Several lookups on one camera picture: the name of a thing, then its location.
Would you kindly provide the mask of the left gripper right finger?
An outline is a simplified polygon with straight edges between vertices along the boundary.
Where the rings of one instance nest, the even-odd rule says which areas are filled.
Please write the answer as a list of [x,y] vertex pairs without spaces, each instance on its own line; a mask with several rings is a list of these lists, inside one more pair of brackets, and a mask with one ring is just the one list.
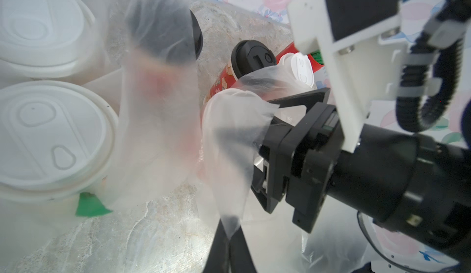
[[257,273],[241,227],[229,241],[229,260],[232,273]]

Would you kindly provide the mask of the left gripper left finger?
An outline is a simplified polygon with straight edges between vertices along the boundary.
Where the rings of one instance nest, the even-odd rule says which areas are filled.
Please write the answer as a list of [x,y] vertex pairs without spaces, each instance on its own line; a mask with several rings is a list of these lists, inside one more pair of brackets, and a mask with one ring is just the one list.
[[224,230],[222,221],[219,221],[210,252],[203,269],[203,273],[229,273],[230,272],[230,242]]

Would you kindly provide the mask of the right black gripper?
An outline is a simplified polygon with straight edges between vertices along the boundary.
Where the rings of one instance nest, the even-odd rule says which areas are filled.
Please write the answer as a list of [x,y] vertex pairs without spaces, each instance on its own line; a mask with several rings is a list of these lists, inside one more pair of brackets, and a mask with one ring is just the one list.
[[336,107],[320,103],[330,92],[321,88],[269,101],[310,110],[296,126],[272,120],[260,149],[264,169],[254,169],[251,185],[265,212],[273,213],[285,200],[294,208],[292,222],[307,233],[314,228],[344,141]]

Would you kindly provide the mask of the white lid cup back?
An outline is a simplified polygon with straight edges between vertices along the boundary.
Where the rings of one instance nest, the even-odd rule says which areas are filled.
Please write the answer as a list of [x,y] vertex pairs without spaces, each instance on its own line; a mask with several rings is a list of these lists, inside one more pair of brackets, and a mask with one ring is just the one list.
[[299,52],[287,53],[280,58],[278,64],[288,69],[288,72],[292,73],[296,80],[309,86],[311,89],[317,89],[314,71],[308,56]]

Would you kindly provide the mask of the clear plastic carrier bag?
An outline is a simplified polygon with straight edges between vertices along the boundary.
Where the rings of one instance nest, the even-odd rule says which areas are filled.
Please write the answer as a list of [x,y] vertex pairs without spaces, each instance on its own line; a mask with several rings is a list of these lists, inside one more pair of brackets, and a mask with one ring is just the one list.
[[188,0],[1,0],[1,265],[175,187],[196,120]]

